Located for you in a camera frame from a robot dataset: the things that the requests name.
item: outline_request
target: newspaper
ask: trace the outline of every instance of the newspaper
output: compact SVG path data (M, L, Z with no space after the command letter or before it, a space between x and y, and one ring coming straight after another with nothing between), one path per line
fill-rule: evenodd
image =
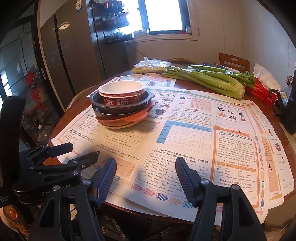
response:
M149 90L158 104L144 121L125 129L100 125L89 106L52 139L54 145L74 145L59 160L67 163L96 151L98 162L84 170L91 177L113 157L113 193L188 221L194 221L197 209L186 200L178 180L178 157L215 185L240 185L261 223L268 209L282 204L294 189L281 142L254 102L176 88ZM222 206L217 205L215 225L221 217Z
M140 81L146 84L147 87L170 87L174 88L176 79L171 79L171 78L166 78L162 77L160 74L156 73L148 73L145 75L142 74L131 74L131 75L124 75L120 77L115 77L114 79L110 80L110 82L116 82L116 81L121 81L121 80L134 80L134 81Z

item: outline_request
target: window sill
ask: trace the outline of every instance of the window sill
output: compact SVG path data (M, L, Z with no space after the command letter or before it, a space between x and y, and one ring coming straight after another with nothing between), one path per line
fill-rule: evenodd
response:
M198 41L191 34L157 34L157 35L145 35L134 38L132 40L126 41L126 43L139 43L155 40L189 40L189 41Z

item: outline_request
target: screw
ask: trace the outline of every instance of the screw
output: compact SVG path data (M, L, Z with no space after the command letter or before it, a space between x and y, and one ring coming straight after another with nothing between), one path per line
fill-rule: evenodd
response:
M208 179L201 179L200 182L203 184L203 185L207 185L209 184L209 180Z
M232 185L232 188L233 188L234 190L237 191L237 190L239 190L239 185L237 185L237 184L233 184L233 185Z
M83 181L83 185L87 186L89 184L91 184L91 180L86 179L86 180Z
M60 188L60 186L59 186L59 185L55 185L55 186L53 186L53 188L52 188L52 189L53 189L54 191L57 191L57 190L59 190L59 188Z

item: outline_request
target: blue gripper pad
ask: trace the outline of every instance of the blue gripper pad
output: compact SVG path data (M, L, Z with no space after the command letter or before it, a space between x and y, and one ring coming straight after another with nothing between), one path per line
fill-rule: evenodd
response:
M190 169L183 157L178 157L175 162L176 173L182 185L187 201L197 207L196 196L199 194L199 181L201 180L196 170Z
M117 170L114 158L109 158L102 169L96 171L91 178L93 182L93 195L96 197L96 205L99 207L105 202L110 186Z

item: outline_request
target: table grid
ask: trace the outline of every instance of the table grid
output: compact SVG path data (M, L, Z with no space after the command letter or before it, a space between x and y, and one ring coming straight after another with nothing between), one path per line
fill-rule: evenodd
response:
M207 131L173 125L164 144L209 155L211 137L211 133Z
M212 133L207 127L167 121L156 142L210 155Z

